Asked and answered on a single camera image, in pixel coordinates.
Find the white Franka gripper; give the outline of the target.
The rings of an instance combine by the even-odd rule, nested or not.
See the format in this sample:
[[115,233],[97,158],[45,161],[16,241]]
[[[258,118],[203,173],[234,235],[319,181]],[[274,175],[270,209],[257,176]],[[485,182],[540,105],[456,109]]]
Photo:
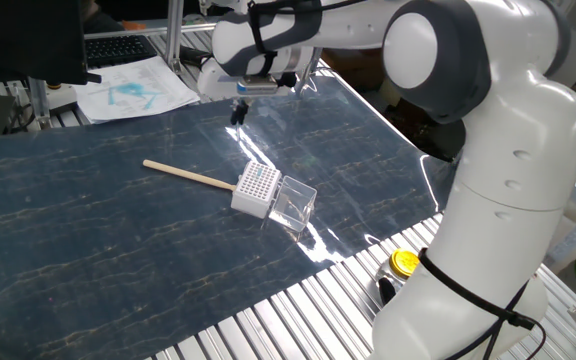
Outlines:
[[[265,77],[256,75],[230,76],[214,58],[210,58],[202,64],[197,80],[198,91],[213,100],[285,96],[296,84],[297,75],[294,72],[270,74]],[[246,100],[235,99],[232,105],[230,123],[237,125],[239,120],[239,124],[242,125],[248,110],[249,104]]]

